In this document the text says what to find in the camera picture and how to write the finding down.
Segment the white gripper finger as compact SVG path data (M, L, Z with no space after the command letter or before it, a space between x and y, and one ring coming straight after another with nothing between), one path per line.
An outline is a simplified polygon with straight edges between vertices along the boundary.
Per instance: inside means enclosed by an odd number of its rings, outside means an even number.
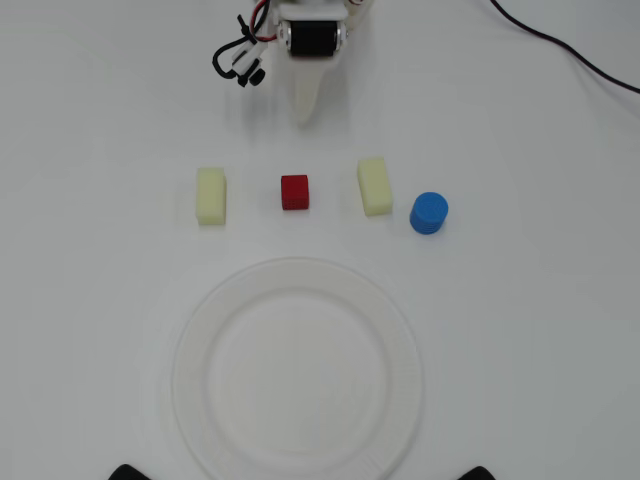
M293 117L298 125L307 123L314 112L324 76L334 69L331 59L288 59Z

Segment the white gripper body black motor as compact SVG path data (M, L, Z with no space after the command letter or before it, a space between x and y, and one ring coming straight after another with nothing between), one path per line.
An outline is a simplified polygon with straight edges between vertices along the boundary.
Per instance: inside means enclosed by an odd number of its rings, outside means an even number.
M272 10L276 40L294 59L331 59L348 38L343 1L277 1Z

